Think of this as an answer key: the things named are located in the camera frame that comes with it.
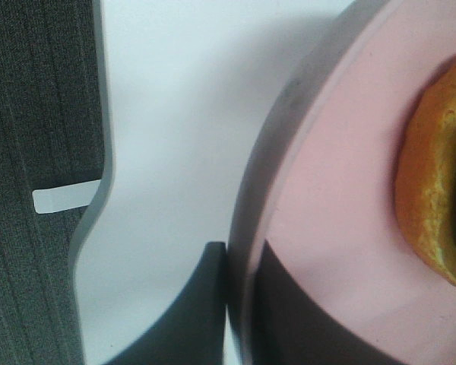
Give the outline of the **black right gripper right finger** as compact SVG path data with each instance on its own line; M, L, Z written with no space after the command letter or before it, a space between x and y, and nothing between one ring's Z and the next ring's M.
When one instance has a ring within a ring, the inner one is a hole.
M456 364L456 288L407 255L329 255L294 278L269 244L255 279L256 364Z

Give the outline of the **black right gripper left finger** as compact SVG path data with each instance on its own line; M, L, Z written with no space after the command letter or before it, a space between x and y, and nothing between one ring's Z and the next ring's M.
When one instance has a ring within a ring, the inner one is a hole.
M204 247L166 312L110 364L222 364L227 296L226 244Z

